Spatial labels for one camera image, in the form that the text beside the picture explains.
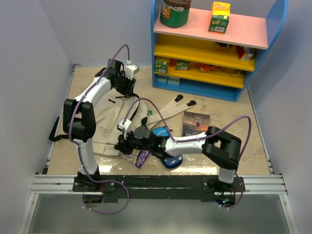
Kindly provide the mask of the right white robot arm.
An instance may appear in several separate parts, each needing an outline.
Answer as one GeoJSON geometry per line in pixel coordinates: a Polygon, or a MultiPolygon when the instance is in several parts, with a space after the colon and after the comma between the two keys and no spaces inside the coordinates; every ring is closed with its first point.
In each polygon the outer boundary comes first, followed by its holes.
{"type": "Polygon", "coordinates": [[[133,150],[145,150],[160,159],[167,169],[178,167],[183,162],[183,155],[203,154],[219,166],[218,178],[211,181],[210,186],[221,192],[233,189],[240,160],[240,138],[214,126],[194,136],[171,138],[170,133],[164,127],[150,130],[140,126],[120,134],[114,149],[126,155],[133,150]]]}

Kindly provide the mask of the beige canvas backpack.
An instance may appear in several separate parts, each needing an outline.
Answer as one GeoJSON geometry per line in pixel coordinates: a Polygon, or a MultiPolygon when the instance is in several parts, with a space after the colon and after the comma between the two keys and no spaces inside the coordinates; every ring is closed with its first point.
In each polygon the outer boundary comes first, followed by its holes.
{"type": "MultiPolygon", "coordinates": [[[[82,88],[74,87],[71,85],[68,98],[74,98],[78,94],[82,93],[86,89],[86,85],[82,88]]],[[[114,149],[114,145],[118,143],[118,136],[122,133],[117,129],[118,122],[126,116],[130,106],[133,104],[137,97],[119,97],[120,94],[112,89],[104,97],[100,99],[98,104],[94,108],[96,118],[96,132],[92,138],[93,150],[96,155],[99,156],[119,156],[122,153],[114,149]]],[[[177,95],[169,102],[164,102],[165,105],[160,109],[160,112],[164,119],[171,118],[187,109],[192,108],[193,104],[189,102],[180,104],[183,99],[182,95],[177,95]]],[[[148,109],[143,100],[138,101],[131,109],[127,119],[130,120],[131,130],[141,126],[141,120],[148,116],[148,109]],[[132,115],[137,112],[133,119],[130,120],[132,115]]],[[[157,111],[153,111],[153,114],[148,117],[146,126],[148,129],[153,129],[155,125],[162,122],[161,117],[157,111]]],[[[69,158],[70,156],[78,156],[78,152],[75,144],[68,139],[61,139],[56,141],[53,149],[53,157],[61,156],[69,158]]]]}

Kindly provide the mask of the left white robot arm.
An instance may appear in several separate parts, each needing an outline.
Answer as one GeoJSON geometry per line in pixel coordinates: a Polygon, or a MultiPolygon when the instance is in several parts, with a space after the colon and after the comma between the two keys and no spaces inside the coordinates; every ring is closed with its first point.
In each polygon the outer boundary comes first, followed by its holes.
{"type": "Polygon", "coordinates": [[[125,97],[133,94],[135,74],[139,67],[130,60],[124,65],[121,61],[108,61],[99,71],[86,90],[75,99],[66,99],[63,104],[63,131],[75,144],[80,162],[74,185],[89,191],[100,189],[99,167],[93,150],[93,136],[96,132],[94,107],[113,88],[125,97]]]}

